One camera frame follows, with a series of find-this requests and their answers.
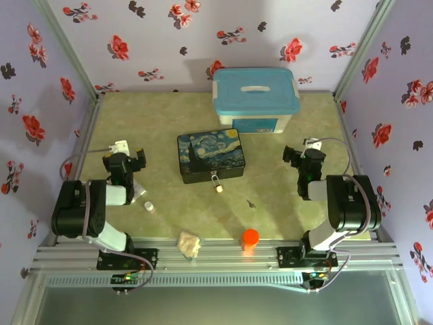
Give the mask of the starry night tin box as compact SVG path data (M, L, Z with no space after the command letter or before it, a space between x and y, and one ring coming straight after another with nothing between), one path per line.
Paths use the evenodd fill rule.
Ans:
M237 129L180 135L177 149L185 184L231 179L244 174L246 160Z

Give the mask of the brass padlock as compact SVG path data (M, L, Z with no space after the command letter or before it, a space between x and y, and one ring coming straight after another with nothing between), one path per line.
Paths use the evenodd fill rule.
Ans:
M223 186L222 186L221 181L219 179L218 172L217 171L211 171L210 172L210 178L211 178L211 182L214 186L215 192L221 193L223 191Z

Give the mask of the clear plastic packet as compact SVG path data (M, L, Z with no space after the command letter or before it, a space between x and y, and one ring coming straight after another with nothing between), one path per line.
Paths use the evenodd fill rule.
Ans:
M137 201L138 198L140 198L146 193L146 190L136 180L134 180L133 182L133 190L134 190L134 195L131 201L132 203Z

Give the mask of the white storage box blue lid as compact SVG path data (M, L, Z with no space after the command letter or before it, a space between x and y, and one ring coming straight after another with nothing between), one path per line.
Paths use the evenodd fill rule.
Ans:
M220 125L240 133L282 133L300 111L287 68L223 68L214 73L212 103Z

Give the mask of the orange cap bottle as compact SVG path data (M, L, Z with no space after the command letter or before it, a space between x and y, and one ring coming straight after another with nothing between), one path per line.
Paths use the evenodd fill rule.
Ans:
M241 238L241 248L244 256L252 256L257 244L260 241L260 235L255 229L247 229Z

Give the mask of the crumpled white plastic bag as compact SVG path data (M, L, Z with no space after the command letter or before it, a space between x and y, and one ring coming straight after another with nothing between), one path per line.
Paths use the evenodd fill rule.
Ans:
M192 263L201 248L200 238L192 233L182 231L179 234L177 247L182 255Z

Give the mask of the left green circuit board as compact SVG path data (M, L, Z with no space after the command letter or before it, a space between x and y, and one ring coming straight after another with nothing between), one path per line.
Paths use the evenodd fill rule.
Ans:
M125 274L114 274L110 282L112 284L137 284L143 277L140 272L128 272Z

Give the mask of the grey lower metal panel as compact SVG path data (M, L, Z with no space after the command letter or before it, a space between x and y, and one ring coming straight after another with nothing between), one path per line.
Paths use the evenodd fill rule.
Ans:
M47 288L14 325L420 325L384 285L318 295L271 287Z

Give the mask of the aluminium frame side rail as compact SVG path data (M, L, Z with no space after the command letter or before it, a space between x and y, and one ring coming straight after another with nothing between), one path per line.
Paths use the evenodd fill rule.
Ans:
M60 170L63 183L51 216L54 235L83 240L88 244L97 242L106 220L106 181L104 172L99 167L95 168L95 159L104 151L91 147L103 99L101 96L87 114L78 146L61 165L74 164L69 177L65 170Z
M363 165L361 164L358 152L357 152L357 146L355 138L353 137L351 133L351 128L348 125L345 114L343 113L341 109L341 103L340 100L335 98L334 94L332 95L332 101L336 107L336 112L340 121L340 127L342 130L342 135L344 138L344 141L346 142L346 145L348 146L349 154L351 155L351 163L350 163L350 169L353 173L356 174L364 174ZM392 243L395 244L394 239L389 234L388 230L385 226L381 226L377 230L369 230L369 234L371 237L371 241L376 242L382 242L382 243Z

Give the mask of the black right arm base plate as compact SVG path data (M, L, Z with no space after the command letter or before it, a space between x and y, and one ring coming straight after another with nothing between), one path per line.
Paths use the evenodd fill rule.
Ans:
M333 268L338 266L335 253L330 251L303 251L300 247L282 246L277 248L277 262L282 268Z

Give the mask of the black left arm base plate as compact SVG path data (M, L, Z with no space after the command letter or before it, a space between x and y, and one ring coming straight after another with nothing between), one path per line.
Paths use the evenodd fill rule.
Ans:
M139 257L147 259L152 264L152 267L156 268L158 262L158 249L136 248L134 253ZM99 252L96 265L96 269L99 271L138 271L142 267L149 269L149 267L146 266L146 263L135 257L125 257L118 254L103 253L101 251Z

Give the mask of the aluminium frame cross rails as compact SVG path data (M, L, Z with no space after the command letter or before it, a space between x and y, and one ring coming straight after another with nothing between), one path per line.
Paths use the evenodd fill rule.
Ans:
M251 253L242 250L234 239L202 239L194 262L190 263L177 248L177 241L166 238L136 238L136 248L156 248L159 273L206 272L276 272L277 248L297 247L298 241L260 240ZM346 271L373 271L403 268L403 262L393 242L377 240L346 240L337 249L338 262L351 253ZM46 273L85 273L97 269L99 251L83 242L59 237L53 246L41 246L31 264L31 270Z

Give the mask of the aluminium frame corner post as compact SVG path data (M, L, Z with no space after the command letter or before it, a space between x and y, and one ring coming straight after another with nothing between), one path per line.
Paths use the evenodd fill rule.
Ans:
M99 96L94 90L90 78L84 69L84 66L81 64L81 61L79 60L71 42L66 36L66 33L62 28L62 25L60 24L59 20L56 18L51 6L48 4L47 0L30 0L30 1L38 10L44 22L49 27L52 35L55 37L59 46L62 48L64 55L68 58L70 64L72 65L73 69L77 73L82 84L85 86L87 93L90 95L93 103L96 103Z
M365 59L369 48L372 46L377 34L380 32L383 24L385 23L388 15L394 7L396 0L379 0L376 5L375 11L357 45L354 56L346 67L340 81L333 92L335 100L341 100L342 96L347 91L351 81L356 75L357 70L360 68L361 63Z

